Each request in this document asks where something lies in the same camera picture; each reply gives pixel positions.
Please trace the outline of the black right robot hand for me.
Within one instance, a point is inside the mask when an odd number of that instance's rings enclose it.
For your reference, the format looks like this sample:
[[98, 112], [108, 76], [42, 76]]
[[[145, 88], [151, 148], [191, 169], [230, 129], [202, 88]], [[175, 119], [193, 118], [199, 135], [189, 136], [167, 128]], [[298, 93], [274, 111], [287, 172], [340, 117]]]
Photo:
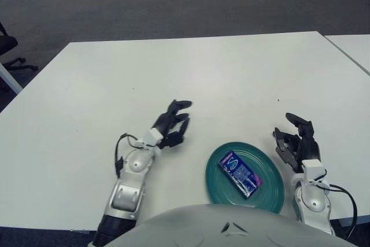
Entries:
[[321, 160], [319, 145], [314, 139], [314, 129], [311, 121], [295, 114], [286, 113], [286, 119], [298, 129], [298, 135], [280, 131], [277, 127], [273, 132], [277, 147], [276, 153], [288, 164], [296, 174], [303, 173], [304, 160]]

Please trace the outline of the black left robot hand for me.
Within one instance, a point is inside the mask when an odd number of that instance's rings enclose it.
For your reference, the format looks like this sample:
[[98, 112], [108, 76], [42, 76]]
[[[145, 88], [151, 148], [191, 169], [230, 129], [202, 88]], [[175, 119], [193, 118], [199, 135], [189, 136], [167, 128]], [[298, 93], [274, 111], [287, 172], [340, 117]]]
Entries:
[[153, 128], [156, 128], [163, 136], [163, 139], [157, 144], [159, 149], [172, 148], [183, 142], [190, 118], [188, 113], [178, 114], [178, 111], [189, 108], [191, 105], [191, 101], [173, 100], [167, 111], [158, 117]]

